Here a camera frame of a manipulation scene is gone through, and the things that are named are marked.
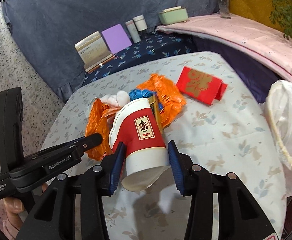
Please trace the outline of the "person's left hand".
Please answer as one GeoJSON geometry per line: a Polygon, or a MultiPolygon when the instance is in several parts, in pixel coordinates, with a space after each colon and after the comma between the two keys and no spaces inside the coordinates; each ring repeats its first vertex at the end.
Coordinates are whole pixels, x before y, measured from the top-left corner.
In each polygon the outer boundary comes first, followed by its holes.
{"type": "Polygon", "coordinates": [[[25,211],[24,205],[20,199],[13,197],[4,198],[3,204],[6,210],[3,233],[8,239],[15,239],[23,224],[19,214],[25,211]]]}

